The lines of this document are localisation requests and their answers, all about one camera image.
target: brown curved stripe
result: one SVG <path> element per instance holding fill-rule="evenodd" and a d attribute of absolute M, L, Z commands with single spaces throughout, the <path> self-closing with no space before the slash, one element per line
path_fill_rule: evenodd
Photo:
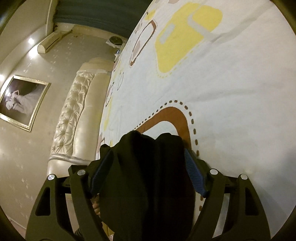
<path fill-rule="evenodd" d="M 176 128 L 178 135 L 184 140 L 185 147 L 191 149 L 191 140 L 185 115 L 176 107 L 167 107 L 160 110 L 155 116 L 147 120 L 143 125 L 137 128 L 137 131 L 143 134 L 161 121 L 168 121 Z"/>
<path fill-rule="evenodd" d="M 135 47 L 136 47 L 136 45 L 137 45 L 137 43 L 138 43 L 139 38 L 141 37 L 141 35 L 142 35 L 142 33 L 145 31 L 145 29 L 149 26 L 149 24 L 152 25 L 152 27 L 153 27 L 153 32 L 152 32 L 152 34 L 150 35 L 149 39 L 146 41 L 146 43 L 145 43 L 145 44 L 143 45 L 143 47 L 141 48 L 141 50 L 140 50 L 140 52 L 138 53 L 138 55 L 135 57 L 134 61 L 131 61 L 131 62 L 130 62 L 130 66 L 133 66 L 133 64 L 135 63 L 137 57 L 140 55 L 140 53 L 142 52 L 143 48 L 146 46 L 146 44 L 148 43 L 148 41 L 151 39 L 151 37 L 152 37 L 153 34 L 155 33 L 155 30 L 156 30 L 156 23 L 155 23 L 153 20 L 151 20 L 151 21 L 147 24 L 147 26 L 143 29 L 143 31 L 141 32 L 141 34 L 139 35 L 139 37 L 138 37 L 138 39 L 137 39 L 137 41 L 136 41 L 136 43 L 135 43 L 135 46 L 133 47 L 133 51 L 134 51 L 134 49 L 135 49 Z"/>

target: black cloth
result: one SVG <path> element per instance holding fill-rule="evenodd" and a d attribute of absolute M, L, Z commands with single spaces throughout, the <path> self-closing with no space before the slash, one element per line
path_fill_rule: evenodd
<path fill-rule="evenodd" d="M 100 191 L 101 219 L 113 241 L 183 241 L 192 227 L 195 192 L 185 168 L 179 136 L 156 140 L 137 131 L 112 149 L 114 161 Z"/>

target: black plastic bracket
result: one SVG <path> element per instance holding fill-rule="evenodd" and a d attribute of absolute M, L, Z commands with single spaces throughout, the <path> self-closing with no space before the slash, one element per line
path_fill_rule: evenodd
<path fill-rule="evenodd" d="M 85 241 L 109 241 L 102 227 L 102 220 L 95 214 L 87 191 L 88 172 L 70 177 L 70 187 L 75 213 Z"/>
<path fill-rule="evenodd" d="M 222 208 L 226 178 L 220 172 L 217 175 L 207 174 L 212 183 L 210 194 L 205 199 L 200 215 L 187 241 L 209 241 L 213 237 Z"/>
<path fill-rule="evenodd" d="M 80 241 L 73 234 L 67 210 L 64 178 L 50 175 L 42 186 L 27 226 L 26 240 Z"/>
<path fill-rule="evenodd" d="M 269 241 L 268 221 L 260 199 L 249 179 L 237 178 L 237 190 L 230 193 L 227 217 L 219 241 Z"/>

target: dotted line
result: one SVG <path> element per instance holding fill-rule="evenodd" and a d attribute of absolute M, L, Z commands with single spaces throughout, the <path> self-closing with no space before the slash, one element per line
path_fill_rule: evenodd
<path fill-rule="evenodd" d="M 204 198 L 203 198 L 203 196 L 202 196 L 202 195 L 200 195 L 200 200 L 201 200 L 201 201 L 203 201 L 203 200 L 204 200 Z M 202 210 L 202 205 L 200 205 L 200 206 L 199 206 L 199 209 L 198 209 L 198 210 L 201 212 L 201 210 Z"/>
<path fill-rule="evenodd" d="M 154 116 L 154 112 L 152 113 L 152 115 L 148 116 L 148 118 L 146 118 L 144 121 L 146 121 L 147 119 L 150 119 L 152 116 Z M 139 126 L 141 126 L 141 124 L 143 124 L 144 121 L 142 121 L 140 124 L 138 124 L 133 130 L 136 130 Z M 195 129 L 195 128 L 193 129 L 193 134 L 196 135 L 196 129 Z M 194 143 L 195 143 L 195 145 L 197 146 L 197 145 L 198 145 L 198 140 L 195 139 Z M 196 155 L 197 155 L 197 156 L 200 155 L 199 150 L 196 151 Z"/>

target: dark curtain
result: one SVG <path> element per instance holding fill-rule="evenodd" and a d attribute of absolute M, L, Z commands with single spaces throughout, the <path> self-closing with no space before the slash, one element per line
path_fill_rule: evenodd
<path fill-rule="evenodd" d="M 60 0 L 54 22 L 99 28 L 129 38 L 152 0 Z"/>

